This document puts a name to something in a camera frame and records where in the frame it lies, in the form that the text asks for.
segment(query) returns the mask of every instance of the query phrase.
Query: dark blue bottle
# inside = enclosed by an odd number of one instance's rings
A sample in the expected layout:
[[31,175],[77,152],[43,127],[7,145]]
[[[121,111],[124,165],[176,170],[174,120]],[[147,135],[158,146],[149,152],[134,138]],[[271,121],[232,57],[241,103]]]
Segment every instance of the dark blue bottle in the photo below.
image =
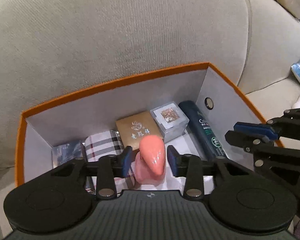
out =
[[189,118],[189,128],[201,145],[207,160],[211,161],[216,156],[226,157],[221,144],[197,105],[193,101],[183,101],[179,107]]

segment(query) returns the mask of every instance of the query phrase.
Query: metal grommet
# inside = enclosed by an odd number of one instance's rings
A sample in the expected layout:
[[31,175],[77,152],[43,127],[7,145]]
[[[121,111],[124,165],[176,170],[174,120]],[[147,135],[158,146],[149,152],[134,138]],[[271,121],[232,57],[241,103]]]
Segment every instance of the metal grommet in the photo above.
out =
[[103,188],[98,191],[98,194],[102,197],[111,197],[114,194],[114,191],[110,188]]
[[257,144],[259,144],[261,141],[259,140],[259,139],[255,139],[254,141],[253,141],[253,144],[254,145],[257,145]]
[[211,110],[213,108],[213,101],[211,98],[206,98],[204,100],[204,104],[206,105],[206,107]]
[[255,165],[256,167],[261,167],[261,166],[263,165],[263,160],[257,160],[257,161],[254,163],[254,165]]
[[188,189],[186,193],[189,197],[199,197],[199,196],[201,196],[202,191],[199,189],[196,189],[196,188],[191,188],[191,189]]

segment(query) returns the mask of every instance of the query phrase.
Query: logo emblem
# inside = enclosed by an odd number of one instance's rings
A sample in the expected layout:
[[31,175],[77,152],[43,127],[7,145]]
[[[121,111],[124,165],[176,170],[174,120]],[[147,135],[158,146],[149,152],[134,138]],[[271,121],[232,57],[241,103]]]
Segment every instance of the logo emblem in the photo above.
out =
[[138,121],[134,121],[132,122],[132,127],[131,129],[135,130],[135,131],[138,131],[142,128],[142,123],[141,122],[138,122]]
[[218,147],[218,148],[221,147],[221,145],[216,137],[212,137],[211,142],[215,147]]
[[149,197],[149,198],[155,197],[155,194],[152,193],[152,192],[151,192],[151,193],[148,193],[148,194],[147,194],[147,197]]

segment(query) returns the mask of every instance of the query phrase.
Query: pink toy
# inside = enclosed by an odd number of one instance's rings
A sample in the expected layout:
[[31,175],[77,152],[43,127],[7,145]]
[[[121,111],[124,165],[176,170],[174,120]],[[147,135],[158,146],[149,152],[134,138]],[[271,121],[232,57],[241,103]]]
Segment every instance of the pink toy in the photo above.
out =
[[166,148],[157,135],[142,138],[135,162],[135,176],[140,184],[158,185],[166,173]]

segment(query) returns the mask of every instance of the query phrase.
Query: circular pad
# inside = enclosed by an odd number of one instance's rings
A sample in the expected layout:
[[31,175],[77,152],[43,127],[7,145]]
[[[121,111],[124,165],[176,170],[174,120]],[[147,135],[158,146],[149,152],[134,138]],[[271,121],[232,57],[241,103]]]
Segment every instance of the circular pad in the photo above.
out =
[[21,231],[61,231],[82,220],[91,209],[91,197],[78,183],[50,180],[39,187],[31,182],[15,188],[3,204],[9,222]]
[[231,228],[266,233],[289,226],[297,211],[297,200],[268,179],[236,176],[212,191],[209,206]]

